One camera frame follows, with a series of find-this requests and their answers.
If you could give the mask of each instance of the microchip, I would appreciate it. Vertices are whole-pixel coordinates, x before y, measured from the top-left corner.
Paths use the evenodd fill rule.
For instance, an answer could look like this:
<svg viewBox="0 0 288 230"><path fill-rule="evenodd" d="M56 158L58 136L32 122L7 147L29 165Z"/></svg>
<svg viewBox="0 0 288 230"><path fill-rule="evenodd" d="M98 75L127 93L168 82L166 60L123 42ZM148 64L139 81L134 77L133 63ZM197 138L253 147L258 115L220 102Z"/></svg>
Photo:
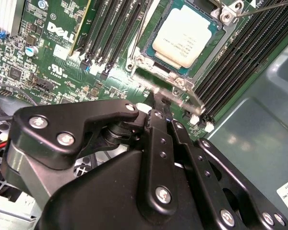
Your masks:
<svg viewBox="0 0 288 230"><path fill-rule="evenodd" d="M96 82L95 87L101 89L103 87L103 84L101 84L100 82Z"/></svg>
<svg viewBox="0 0 288 230"><path fill-rule="evenodd" d="M35 43L36 43L36 38L31 36L31 35L29 35L27 37L27 39L26 39L26 42L27 42L28 45L34 46Z"/></svg>
<svg viewBox="0 0 288 230"><path fill-rule="evenodd" d="M31 25L31 32L35 33L35 32L36 32L36 29L37 29L37 25L32 24L32 25Z"/></svg>
<svg viewBox="0 0 288 230"><path fill-rule="evenodd" d="M93 97L97 97L98 94L99 94L99 91L97 89L92 89L90 94L93 96Z"/></svg>
<svg viewBox="0 0 288 230"><path fill-rule="evenodd" d="M81 16L78 16L77 18L77 23L81 23L82 22L82 17Z"/></svg>
<svg viewBox="0 0 288 230"><path fill-rule="evenodd" d="M62 104L67 104L67 103L72 103L72 101L66 99L66 98L62 98L62 101L61 101Z"/></svg>
<svg viewBox="0 0 288 230"><path fill-rule="evenodd" d="M172 9L152 44L155 57L176 69L190 68L212 37L209 25L186 5Z"/></svg>
<svg viewBox="0 0 288 230"><path fill-rule="evenodd" d="M9 73L9 77L10 77L10 78L13 78L14 80L19 81L20 78L21 78L22 73L23 73L23 72L22 72L21 70L16 69L16 68L14 68L13 66L11 66L10 73Z"/></svg>
<svg viewBox="0 0 288 230"><path fill-rule="evenodd" d="M38 34L38 35L42 35L42 33L43 33L43 28L40 27L40 26L38 26L38 27L36 28L35 33Z"/></svg>

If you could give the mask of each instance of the surface-mount component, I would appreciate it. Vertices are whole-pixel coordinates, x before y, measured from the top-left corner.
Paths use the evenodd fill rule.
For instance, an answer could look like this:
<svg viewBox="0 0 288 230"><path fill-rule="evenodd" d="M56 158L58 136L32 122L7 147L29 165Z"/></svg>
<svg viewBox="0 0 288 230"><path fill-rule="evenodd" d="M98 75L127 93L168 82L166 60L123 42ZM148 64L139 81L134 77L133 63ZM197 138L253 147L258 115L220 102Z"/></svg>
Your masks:
<svg viewBox="0 0 288 230"><path fill-rule="evenodd" d="M212 37L209 25L186 5L172 9L152 44L155 57L176 69L191 67Z"/></svg>
<svg viewBox="0 0 288 230"><path fill-rule="evenodd" d="M9 77L14 79L14 80L20 80L22 71L19 69L16 69L15 67L11 66L10 72L9 72Z"/></svg>
<svg viewBox="0 0 288 230"><path fill-rule="evenodd" d="M0 0L0 32L14 36L19 32L25 0Z"/></svg>

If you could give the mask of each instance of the screw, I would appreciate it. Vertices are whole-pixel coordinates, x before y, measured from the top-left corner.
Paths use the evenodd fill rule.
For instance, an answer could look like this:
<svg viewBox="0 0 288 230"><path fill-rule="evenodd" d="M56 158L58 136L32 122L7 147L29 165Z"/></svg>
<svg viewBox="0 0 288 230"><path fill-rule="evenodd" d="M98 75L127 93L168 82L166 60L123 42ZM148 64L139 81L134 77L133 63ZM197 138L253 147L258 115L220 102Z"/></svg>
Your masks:
<svg viewBox="0 0 288 230"><path fill-rule="evenodd" d="M48 121L40 116L34 116L30 118L29 124L33 128L46 128L48 126Z"/></svg>
<svg viewBox="0 0 288 230"><path fill-rule="evenodd" d="M183 126L181 125L181 123L176 122L176 126L177 128L183 128Z"/></svg>
<svg viewBox="0 0 288 230"><path fill-rule="evenodd" d="M44 11L48 10L48 2L46 2L45 0L40 0L38 1L38 7Z"/></svg>
<svg viewBox="0 0 288 230"><path fill-rule="evenodd" d="M276 219L281 225L285 226L285 222L284 222L283 218L282 218L280 215L278 215L278 214L275 213L274 216L275 216L275 219Z"/></svg>
<svg viewBox="0 0 288 230"><path fill-rule="evenodd" d="M75 139L69 133L61 133L57 136L57 140L61 145L70 146L75 142Z"/></svg>
<svg viewBox="0 0 288 230"><path fill-rule="evenodd" d="M163 204L168 204L169 202L171 202L171 195L169 193L169 190L164 187L156 188L156 197Z"/></svg>
<svg viewBox="0 0 288 230"><path fill-rule="evenodd" d="M130 111L134 111L135 110L135 108L134 108L134 106L132 104L126 104L126 108L128 110L130 110Z"/></svg>
<svg viewBox="0 0 288 230"><path fill-rule="evenodd" d="M162 115L160 112L155 112L155 115L156 115L157 117L159 117L160 119L163 118L163 115Z"/></svg>
<svg viewBox="0 0 288 230"><path fill-rule="evenodd" d="M229 22L231 21L231 19L232 19L231 13L223 14L223 15L221 16L221 20L222 20L222 22L224 22L224 23L229 23Z"/></svg>
<svg viewBox="0 0 288 230"><path fill-rule="evenodd" d="M205 145L205 147L210 148L210 145L207 141L203 140L203 145Z"/></svg>
<svg viewBox="0 0 288 230"><path fill-rule="evenodd" d="M263 213L263 217L264 217L265 221L267 221L267 223L269 225L274 225L274 221L273 221L272 217L268 213L264 212Z"/></svg>
<svg viewBox="0 0 288 230"><path fill-rule="evenodd" d="M230 212L228 212L225 209L221 210L221 217L223 219L223 221L230 227L234 227L235 226L235 220L234 217L232 216L232 214Z"/></svg>

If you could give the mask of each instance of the black metal bracket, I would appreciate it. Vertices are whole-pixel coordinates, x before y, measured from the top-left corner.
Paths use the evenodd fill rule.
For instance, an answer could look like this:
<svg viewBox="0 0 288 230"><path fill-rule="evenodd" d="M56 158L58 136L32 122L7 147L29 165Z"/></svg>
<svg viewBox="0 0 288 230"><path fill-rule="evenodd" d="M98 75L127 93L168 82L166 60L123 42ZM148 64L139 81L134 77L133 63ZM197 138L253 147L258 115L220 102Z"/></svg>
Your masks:
<svg viewBox="0 0 288 230"><path fill-rule="evenodd" d="M93 139L108 123L134 121L139 115L137 108L127 100L106 100L55 106L27 107L14 114L10 140L15 146L56 170L73 166L82 149L86 132L93 131ZM29 124L33 117L47 121L47 127L34 128ZM60 144L57 137L68 133L74 138L72 145Z"/></svg>
<svg viewBox="0 0 288 230"><path fill-rule="evenodd" d="M178 208L173 142L162 111L148 113L144 136L137 205L147 220L162 224Z"/></svg>
<svg viewBox="0 0 288 230"><path fill-rule="evenodd" d="M288 230L288 220L212 143L191 141L161 95L150 95L149 101L153 109L148 114L126 100L15 113L2 173L11 184L25 185L45 207L39 230ZM32 117L47 125L32 126ZM74 138L69 146L58 142L62 132ZM119 144L129 150L72 177L77 158Z"/></svg>

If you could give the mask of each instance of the green circuit board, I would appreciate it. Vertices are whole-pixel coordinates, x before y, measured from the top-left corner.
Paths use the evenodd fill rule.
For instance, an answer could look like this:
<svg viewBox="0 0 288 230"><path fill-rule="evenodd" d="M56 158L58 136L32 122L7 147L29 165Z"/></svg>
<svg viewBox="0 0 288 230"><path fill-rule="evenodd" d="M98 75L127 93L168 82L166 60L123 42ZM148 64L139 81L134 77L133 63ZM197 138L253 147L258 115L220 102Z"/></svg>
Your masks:
<svg viewBox="0 0 288 230"><path fill-rule="evenodd" d="M184 2L183 0L173 1L177 4ZM156 25L164 12L170 9L173 1L157 1L157 7L139 41L139 48L143 48L151 34L155 33ZM130 73L126 71L126 60L127 50L136 35L144 16L144 5L147 5L148 1L143 1L143 7L139 9L138 17L135 18L130 33L119 51L118 59L106 79L100 73L82 69L79 56L71 55L72 51L79 48L81 37L89 33L92 22L98 15L98 8L103 2L100 0L49 1L48 10L44 11L38 7L38 0L26 1L19 34L0 39L0 83L24 89L41 105L117 98L130 100L134 104L143 102L150 92L130 78ZM245 10L249 8L248 2L245 2ZM224 46L235 39L246 22L247 19L239 21L236 30L229 36ZM126 24L122 23L117 30L117 37L121 36L125 29ZM108 27L104 32L105 36L109 36L112 30L113 28ZM189 77L197 72L224 34L224 30L217 31L199 56ZM34 45L38 47L38 54L28 57L25 48L28 43L32 43L32 38ZM109 46L110 50L114 49L119 42L115 38L113 41ZM50 82L53 88L49 91L41 90L41 87L36 87L37 79L46 81L47 84ZM7 90L13 96L23 99L12 89L7 88ZM197 125L182 119L184 111L178 106L172 105L172 113L175 119L187 127L192 139L205 134L205 131Z"/></svg>

